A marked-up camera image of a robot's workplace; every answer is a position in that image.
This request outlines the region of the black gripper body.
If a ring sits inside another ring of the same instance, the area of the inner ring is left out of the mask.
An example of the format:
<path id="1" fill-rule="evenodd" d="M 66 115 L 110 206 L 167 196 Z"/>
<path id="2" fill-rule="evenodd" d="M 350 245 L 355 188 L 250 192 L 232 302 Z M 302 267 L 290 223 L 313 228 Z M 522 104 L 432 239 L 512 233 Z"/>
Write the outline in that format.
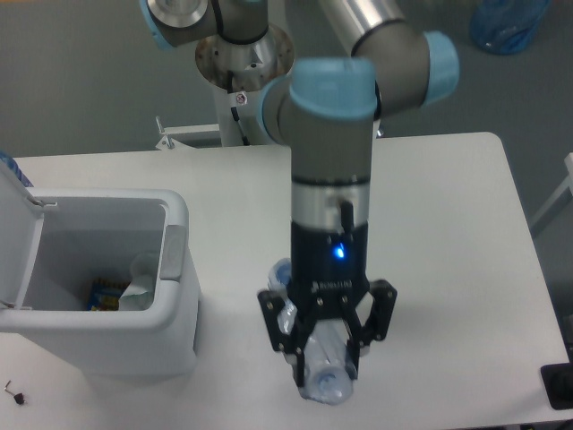
<path id="1" fill-rule="evenodd" d="M 287 296 L 301 325 L 343 320 L 358 325 L 356 307 L 369 291 L 366 278 L 368 225 L 350 232 L 310 229 L 291 223 L 291 281 Z"/>

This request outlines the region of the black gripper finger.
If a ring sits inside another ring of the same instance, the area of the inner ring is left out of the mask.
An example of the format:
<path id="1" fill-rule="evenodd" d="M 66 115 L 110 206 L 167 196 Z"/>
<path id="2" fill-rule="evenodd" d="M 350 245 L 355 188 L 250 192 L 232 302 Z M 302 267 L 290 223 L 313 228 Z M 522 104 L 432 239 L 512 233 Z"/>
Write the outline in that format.
<path id="1" fill-rule="evenodd" d="M 346 341 L 346 371 L 351 380 L 358 378 L 359 361 L 364 348 L 369 348 L 373 341 L 386 339 L 389 325 L 398 298 L 397 290 L 385 279 L 370 283 L 369 294 L 372 307 L 364 324 L 360 323 L 356 305 L 348 296 L 339 299 L 342 321 L 345 323 L 348 339 Z"/>
<path id="2" fill-rule="evenodd" d="M 313 332 L 313 314 L 297 312 L 292 330 L 284 333 L 278 317 L 285 307 L 285 300 L 277 291 L 261 290 L 257 294 L 271 346 L 276 352 L 295 356 L 294 379 L 296 386 L 305 386 L 305 347 Z"/>

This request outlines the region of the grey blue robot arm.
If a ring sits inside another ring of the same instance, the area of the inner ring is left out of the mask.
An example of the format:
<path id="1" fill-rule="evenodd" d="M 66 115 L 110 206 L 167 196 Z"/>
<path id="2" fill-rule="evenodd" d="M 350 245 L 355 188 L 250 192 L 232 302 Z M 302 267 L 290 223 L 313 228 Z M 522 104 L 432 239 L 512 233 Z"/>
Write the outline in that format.
<path id="1" fill-rule="evenodd" d="M 162 48 L 207 48 L 207 79 L 237 96 L 259 95 L 257 121 L 291 150 L 291 278 L 258 295 L 274 350 L 296 385 L 311 384 L 311 339 L 341 321 L 341 369 L 357 377 L 360 355 L 387 336 L 397 298 L 366 276 L 372 143 L 377 122 L 444 99 L 457 87 L 458 53 L 438 31 L 419 33 L 393 1 L 324 1 L 346 43 L 345 57 L 290 58 L 281 64 L 264 1 L 143 1 L 141 13 Z"/>

